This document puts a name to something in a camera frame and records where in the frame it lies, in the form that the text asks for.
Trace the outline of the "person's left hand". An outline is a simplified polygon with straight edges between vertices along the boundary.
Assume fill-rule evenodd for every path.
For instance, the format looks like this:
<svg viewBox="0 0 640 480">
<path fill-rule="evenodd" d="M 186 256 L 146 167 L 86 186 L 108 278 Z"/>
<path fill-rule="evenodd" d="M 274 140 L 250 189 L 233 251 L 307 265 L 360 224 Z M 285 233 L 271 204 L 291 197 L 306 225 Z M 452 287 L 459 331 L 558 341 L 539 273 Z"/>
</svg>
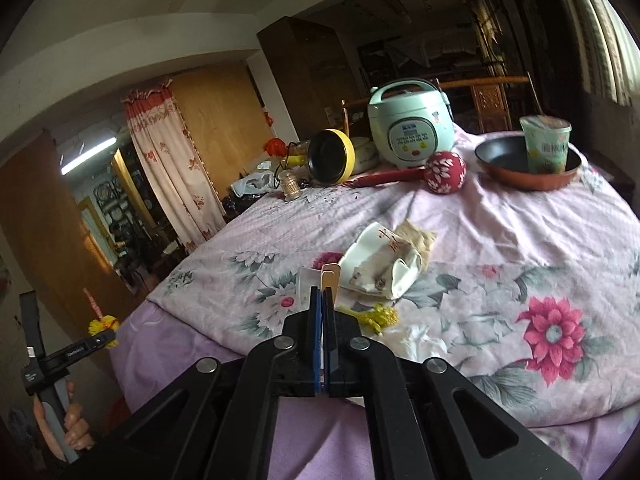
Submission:
<svg viewBox="0 0 640 480">
<path fill-rule="evenodd" d="M 75 394 L 75 385 L 69 380 L 66 382 L 66 391 L 70 405 L 66 411 L 64 419 L 65 437 L 64 442 L 73 450 L 79 452 L 82 450 L 90 450 L 94 445 L 94 440 L 90 434 L 88 422 L 82 417 L 82 406 L 73 400 Z M 58 460 L 66 461 L 66 457 L 61 445 L 56 442 L 54 435 L 46 421 L 46 411 L 41 401 L 34 397 L 34 416 L 38 428 L 43 436 L 47 447 Z"/>
</svg>

